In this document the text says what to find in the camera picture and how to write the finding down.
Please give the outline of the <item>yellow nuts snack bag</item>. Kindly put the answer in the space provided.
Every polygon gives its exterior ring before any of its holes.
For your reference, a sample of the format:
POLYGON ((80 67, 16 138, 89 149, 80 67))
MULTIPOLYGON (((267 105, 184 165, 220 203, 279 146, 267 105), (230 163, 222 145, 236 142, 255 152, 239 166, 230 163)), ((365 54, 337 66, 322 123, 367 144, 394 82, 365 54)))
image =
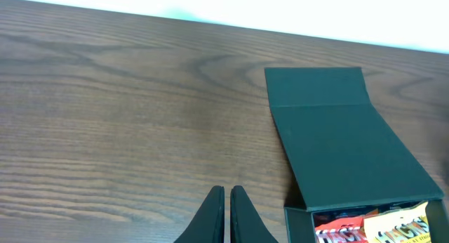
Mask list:
POLYGON ((407 209, 397 209, 364 218, 368 242, 431 243, 426 207, 422 202, 407 209))

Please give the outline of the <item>red Maltesers bag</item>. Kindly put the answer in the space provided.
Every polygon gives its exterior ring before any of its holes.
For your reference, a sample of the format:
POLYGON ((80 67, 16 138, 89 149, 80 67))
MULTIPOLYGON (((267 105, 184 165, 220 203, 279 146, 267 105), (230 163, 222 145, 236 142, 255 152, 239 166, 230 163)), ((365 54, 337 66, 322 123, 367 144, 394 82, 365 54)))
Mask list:
POLYGON ((316 243, 368 243, 364 231, 366 216, 377 215, 378 209, 366 214, 344 212, 314 215, 316 243))

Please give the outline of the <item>black gift box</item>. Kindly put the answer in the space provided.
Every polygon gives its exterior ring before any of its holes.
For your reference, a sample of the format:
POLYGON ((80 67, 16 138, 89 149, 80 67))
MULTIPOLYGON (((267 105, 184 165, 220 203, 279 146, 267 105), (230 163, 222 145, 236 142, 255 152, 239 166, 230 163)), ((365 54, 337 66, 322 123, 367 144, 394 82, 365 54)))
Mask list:
POLYGON ((290 242, 315 242, 318 214, 427 202, 448 241, 443 191, 370 101, 358 67, 268 67, 269 108, 300 191, 284 207, 290 242))

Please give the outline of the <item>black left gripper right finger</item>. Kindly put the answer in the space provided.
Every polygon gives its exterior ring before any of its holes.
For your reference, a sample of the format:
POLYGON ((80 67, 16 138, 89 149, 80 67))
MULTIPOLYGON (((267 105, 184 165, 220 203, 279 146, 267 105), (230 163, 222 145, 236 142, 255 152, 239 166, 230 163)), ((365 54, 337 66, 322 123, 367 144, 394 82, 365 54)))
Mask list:
POLYGON ((230 240, 231 243, 278 243, 241 185, 231 191, 230 240))

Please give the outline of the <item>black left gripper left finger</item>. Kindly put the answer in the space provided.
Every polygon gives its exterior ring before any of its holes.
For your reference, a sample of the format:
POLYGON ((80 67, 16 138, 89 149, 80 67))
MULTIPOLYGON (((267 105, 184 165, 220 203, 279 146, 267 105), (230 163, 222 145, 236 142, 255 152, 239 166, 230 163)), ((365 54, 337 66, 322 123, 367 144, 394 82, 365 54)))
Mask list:
POLYGON ((223 243, 225 189, 213 186, 193 219, 175 243, 223 243))

